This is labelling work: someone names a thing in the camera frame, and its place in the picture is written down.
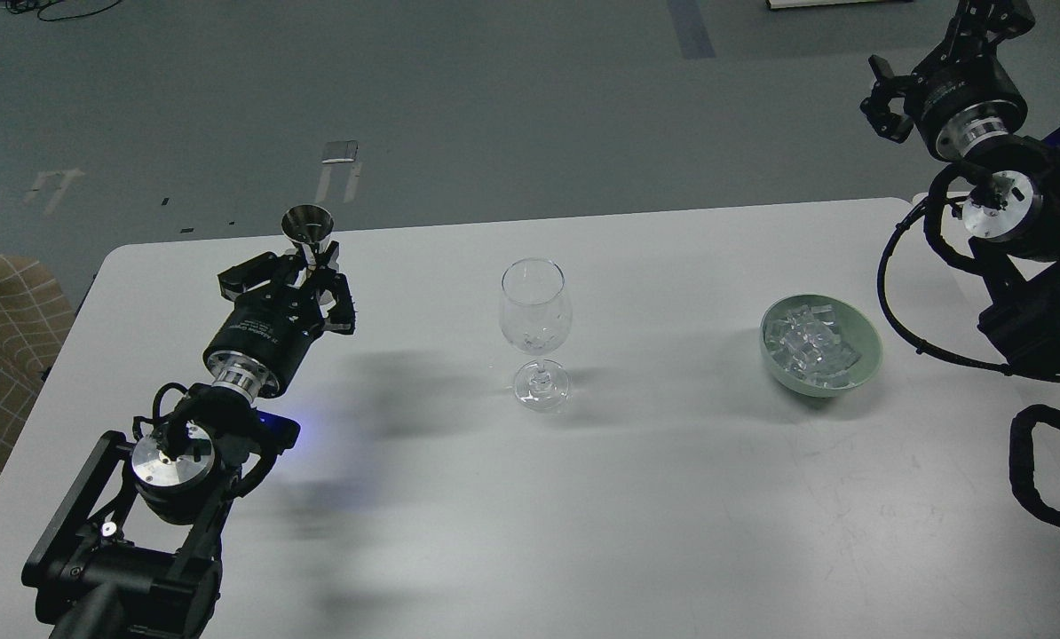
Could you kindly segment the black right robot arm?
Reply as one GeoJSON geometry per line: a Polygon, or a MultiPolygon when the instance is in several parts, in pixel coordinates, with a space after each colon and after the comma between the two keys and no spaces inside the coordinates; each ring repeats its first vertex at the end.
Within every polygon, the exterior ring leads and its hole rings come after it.
{"type": "Polygon", "coordinates": [[[882,251],[876,299],[884,319],[920,355],[1060,383],[1060,126],[1045,138],[1018,132],[1028,105],[996,56],[1001,42],[1034,24],[1025,1],[961,1],[943,40],[911,73],[868,58],[874,84],[859,109],[880,138],[902,143],[920,134],[943,163],[882,251]],[[949,267],[985,284],[990,306],[977,327],[1002,363],[928,343],[897,319],[887,270],[915,224],[949,267]]]}

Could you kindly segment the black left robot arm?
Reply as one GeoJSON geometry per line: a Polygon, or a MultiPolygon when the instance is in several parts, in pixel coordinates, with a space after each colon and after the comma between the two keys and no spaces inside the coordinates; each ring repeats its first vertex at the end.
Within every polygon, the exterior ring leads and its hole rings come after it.
{"type": "Polygon", "coordinates": [[[286,392],[321,336],[356,329],[339,244],[292,246],[218,276],[233,310],[202,354],[212,380],[164,384],[130,434],[93,446],[22,569],[54,638],[197,638],[212,619],[231,509],[300,432],[257,400],[286,392]]]}

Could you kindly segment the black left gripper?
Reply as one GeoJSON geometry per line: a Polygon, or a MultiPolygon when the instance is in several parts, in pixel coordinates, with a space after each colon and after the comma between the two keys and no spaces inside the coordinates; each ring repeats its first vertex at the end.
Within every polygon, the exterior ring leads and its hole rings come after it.
{"type": "Polygon", "coordinates": [[[354,335],[356,310],[339,251],[336,241],[300,243],[302,258],[264,252],[222,271],[220,296],[233,310],[202,353],[206,368],[214,374],[233,357],[253,361],[262,373],[257,396],[277,398],[323,331],[354,335]],[[271,284],[289,284],[303,268],[299,288],[271,284]]]}

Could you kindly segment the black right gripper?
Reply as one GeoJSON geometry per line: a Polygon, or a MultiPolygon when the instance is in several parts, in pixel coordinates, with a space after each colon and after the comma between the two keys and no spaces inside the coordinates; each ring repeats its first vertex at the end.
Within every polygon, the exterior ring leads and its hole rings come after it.
{"type": "Polygon", "coordinates": [[[859,109],[880,138],[904,143],[912,130],[939,161],[967,158],[988,138],[1015,134],[1028,102],[995,57],[1001,42],[1036,25],[1026,1],[960,1],[933,58],[895,75],[879,54],[867,58],[874,73],[859,109]]]}

